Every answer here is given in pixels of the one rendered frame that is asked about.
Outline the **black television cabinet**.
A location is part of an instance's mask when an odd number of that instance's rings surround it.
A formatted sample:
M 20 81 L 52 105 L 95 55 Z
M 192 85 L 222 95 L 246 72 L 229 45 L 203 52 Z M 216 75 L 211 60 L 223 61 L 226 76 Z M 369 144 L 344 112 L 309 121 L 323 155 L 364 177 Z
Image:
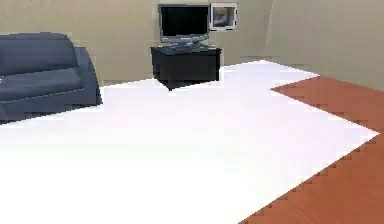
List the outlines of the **black television cabinet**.
M 221 49 L 152 47 L 153 76 L 169 90 L 219 80 Z

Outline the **black television set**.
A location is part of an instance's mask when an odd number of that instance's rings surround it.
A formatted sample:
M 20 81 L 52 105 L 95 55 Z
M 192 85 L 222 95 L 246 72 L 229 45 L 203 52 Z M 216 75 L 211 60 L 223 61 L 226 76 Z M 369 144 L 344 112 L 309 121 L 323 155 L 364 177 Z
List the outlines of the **black television set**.
M 208 4 L 159 4 L 160 42 L 193 46 L 209 39 Z

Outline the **dark grey sofa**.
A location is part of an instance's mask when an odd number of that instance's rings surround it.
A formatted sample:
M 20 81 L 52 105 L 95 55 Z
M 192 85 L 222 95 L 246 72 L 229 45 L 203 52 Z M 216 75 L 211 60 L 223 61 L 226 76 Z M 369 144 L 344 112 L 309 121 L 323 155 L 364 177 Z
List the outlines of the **dark grey sofa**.
M 67 35 L 0 35 L 0 125 L 101 103 L 91 57 Z

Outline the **white framed wall picture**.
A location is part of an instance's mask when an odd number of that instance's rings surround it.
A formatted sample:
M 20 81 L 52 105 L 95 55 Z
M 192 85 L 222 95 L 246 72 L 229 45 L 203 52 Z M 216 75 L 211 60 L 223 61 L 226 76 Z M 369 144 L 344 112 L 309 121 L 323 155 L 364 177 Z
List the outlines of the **white framed wall picture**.
M 237 24 L 238 4 L 236 2 L 212 2 L 210 4 L 211 31 L 234 30 Z

